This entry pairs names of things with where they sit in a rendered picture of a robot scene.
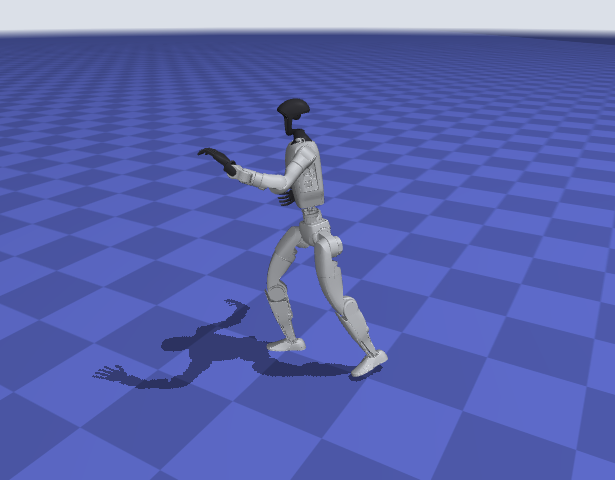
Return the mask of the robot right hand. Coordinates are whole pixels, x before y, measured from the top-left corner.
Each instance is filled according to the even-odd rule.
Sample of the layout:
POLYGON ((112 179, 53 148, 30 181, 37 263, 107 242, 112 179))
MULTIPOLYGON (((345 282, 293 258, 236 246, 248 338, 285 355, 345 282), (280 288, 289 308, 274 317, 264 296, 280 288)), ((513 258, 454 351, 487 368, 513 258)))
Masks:
POLYGON ((290 190, 290 191, 288 191, 288 192, 285 192, 285 193, 283 193, 283 194, 279 194, 279 195, 287 195, 287 194, 289 194, 289 195, 287 195, 287 196, 278 197, 278 199, 286 199, 286 198, 288 198, 288 199, 286 199, 286 200, 282 200, 282 201, 280 200, 280 201, 279 201, 280 203, 284 203, 284 202, 288 202, 288 201, 289 201, 288 203, 281 204, 281 206, 287 206, 287 205, 290 205, 291 203, 295 202, 295 198, 294 198, 294 195, 293 195, 292 188, 290 187, 289 189, 291 189, 291 190, 290 190), (290 198, 289 198, 289 197, 290 197, 290 198), (290 200, 291 200, 291 201, 290 201, 290 200))

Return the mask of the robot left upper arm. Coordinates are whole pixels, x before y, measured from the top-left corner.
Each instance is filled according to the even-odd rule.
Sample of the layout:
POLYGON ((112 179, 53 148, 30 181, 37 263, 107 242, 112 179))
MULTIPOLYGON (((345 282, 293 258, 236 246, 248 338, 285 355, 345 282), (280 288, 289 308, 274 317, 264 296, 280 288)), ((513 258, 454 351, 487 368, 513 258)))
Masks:
POLYGON ((293 160, 285 169, 285 179, 287 181, 286 186, 281 189, 269 188, 274 194, 285 193, 304 172, 304 170, 315 161, 316 153, 308 146, 302 146, 295 153, 293 160))

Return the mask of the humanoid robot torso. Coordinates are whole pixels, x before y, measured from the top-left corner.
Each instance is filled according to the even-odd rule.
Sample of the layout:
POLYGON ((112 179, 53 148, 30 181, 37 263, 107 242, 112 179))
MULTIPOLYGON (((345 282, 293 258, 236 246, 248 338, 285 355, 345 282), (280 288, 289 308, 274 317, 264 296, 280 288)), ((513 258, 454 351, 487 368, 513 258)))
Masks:
POLYGON ((315 243, 319 241, 318 233, 327 231, 331 234, 331 227, 328 220, 322 218, 321 210, 315 207, 324 204, 324 187, 320 154, 314 141, 305 141, 304 138, 296 138, 295 141, 300 142, 291 145, 293 142, 291 141, 286 148, 285 167, 290 164, 295 153, 302 146, 308 146, 316 153, 315 161, 310 167, 304 170, 291 186, 295 202, 303 213, 303 221, 299 223, 302 239, 308 245, 314 247, 315 243), (302 139, 304 142, 302 142, 302 139))

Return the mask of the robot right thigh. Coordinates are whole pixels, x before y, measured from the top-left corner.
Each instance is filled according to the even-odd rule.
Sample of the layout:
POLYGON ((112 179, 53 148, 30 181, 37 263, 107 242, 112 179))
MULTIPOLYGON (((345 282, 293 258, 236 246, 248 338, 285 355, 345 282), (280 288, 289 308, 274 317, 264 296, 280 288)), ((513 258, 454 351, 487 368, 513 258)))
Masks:
POLYGON ((302 239, 299 226, 292 226, 275 247, 268 268, 267 291, 269 297, 274 301, 282 300, 287 295, 287 286, 280 278, 296 258, 296 246, 308 248, 310 245, 302 239))

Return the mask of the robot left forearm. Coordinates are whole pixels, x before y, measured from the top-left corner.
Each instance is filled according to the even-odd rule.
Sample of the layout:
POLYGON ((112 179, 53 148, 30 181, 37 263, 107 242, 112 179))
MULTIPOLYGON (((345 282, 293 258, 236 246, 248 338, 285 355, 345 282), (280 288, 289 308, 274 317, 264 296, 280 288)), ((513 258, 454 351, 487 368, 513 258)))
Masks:
POLYGON ((231 179, 237 179, 241 183, 258 187, 260 190, 267 188, 281 189, 286 186, 286 179, 282 175, 259 173, 250 169, 242 168, 240 165, 232 165, 236 169, 236 175, 228 177, 231 179))

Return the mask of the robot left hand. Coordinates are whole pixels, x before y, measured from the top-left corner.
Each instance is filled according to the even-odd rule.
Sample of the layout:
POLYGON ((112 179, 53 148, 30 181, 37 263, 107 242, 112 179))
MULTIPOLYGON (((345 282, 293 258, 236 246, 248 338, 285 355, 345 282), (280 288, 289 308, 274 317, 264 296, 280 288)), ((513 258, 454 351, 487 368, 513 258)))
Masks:
POLYGON ((198 152, 198 155, 205 153, 205 155, 211 155, 216 161, 221 163, 224 166, 224 171, 227 172, 230 176, 236 175, 236 169, 232 165, 236 165, 234 160, 230 161, 228 157, 226 157, 223 153, 218 152, 216 149, 205 148, 198 152))

